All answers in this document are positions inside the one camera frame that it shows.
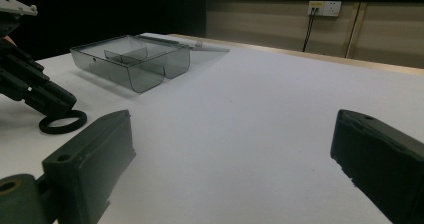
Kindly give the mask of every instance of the desk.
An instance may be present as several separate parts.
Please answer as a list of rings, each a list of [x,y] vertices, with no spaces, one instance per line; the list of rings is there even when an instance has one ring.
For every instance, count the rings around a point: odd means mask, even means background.
[[[70,54],[40,61],[89,123],[131,113],[137,157],[100,223],[389,223],[330,158],[335,119],[354,110],[424,141],[422,73],[226,47],[192,52],[187,73],[141,95],[79,70]],[[41,114],[0,101],[2,178],[40,176],[41,161],[81,131],[45,135]]]

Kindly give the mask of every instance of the black rubber ring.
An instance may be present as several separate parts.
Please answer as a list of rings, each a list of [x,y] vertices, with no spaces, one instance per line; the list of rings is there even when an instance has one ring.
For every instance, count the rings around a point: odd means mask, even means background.
[[[78,118],[76,121],[65,125],[65,126],[58,126],[58,127],[50,127],[49,125],[57,120],[62,120],[66,118]],[[87,115],[78,110],[71,110],[63,118],[51,118],[51,117],[45,117],[43,120],[40,121],[38,124],[38,127],[40,128],[40,131],[47,133],[47,134],[65,134],[72,131],[77,130],[78,128],[84,126],[84,124],[87,122]]]

